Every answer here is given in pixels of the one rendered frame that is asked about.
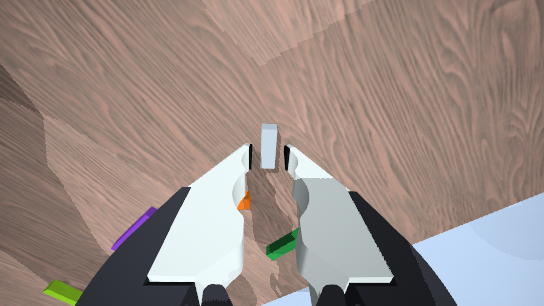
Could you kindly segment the orange rectangular rod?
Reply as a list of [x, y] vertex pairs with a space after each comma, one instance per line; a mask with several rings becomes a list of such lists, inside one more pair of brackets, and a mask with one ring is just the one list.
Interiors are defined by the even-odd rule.
[[251, 206], [251, 197], [250, 197], [250, 191], [245, 191], [245, 197], [241, 200], [239, 203], [237, 209], [250, 209]]

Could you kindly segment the purple rod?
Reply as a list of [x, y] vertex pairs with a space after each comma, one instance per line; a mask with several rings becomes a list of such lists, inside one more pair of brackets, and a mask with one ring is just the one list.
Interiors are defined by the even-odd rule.
[[139, 226], [141, 226], [158, 209], [151, 206], [126, 232], [124, 232], [111, 247], [116, 250]]

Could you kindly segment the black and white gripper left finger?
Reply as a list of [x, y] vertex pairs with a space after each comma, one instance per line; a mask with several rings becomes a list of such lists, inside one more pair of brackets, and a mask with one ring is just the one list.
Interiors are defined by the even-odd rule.
[[237, 207], [251, 167], [245, 143], [181, 187], [113, 252], [75, 306], [201, 306], [206, 286], [226, 288], [243, 269]]

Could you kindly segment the grey rod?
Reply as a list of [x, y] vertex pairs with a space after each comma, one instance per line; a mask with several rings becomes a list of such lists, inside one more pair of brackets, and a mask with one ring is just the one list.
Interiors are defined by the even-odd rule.
[[275, 169], [277, 124], [262, 123], [261, 168]]

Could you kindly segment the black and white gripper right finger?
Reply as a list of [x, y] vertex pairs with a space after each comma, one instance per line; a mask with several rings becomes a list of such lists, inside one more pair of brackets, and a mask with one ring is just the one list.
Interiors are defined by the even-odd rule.
[[284, 161], [299, 205], [297, 269], [312, 306], [333, 284], [346, 306], [458, 306], [419, 252], [362, 196], [290, 144]]

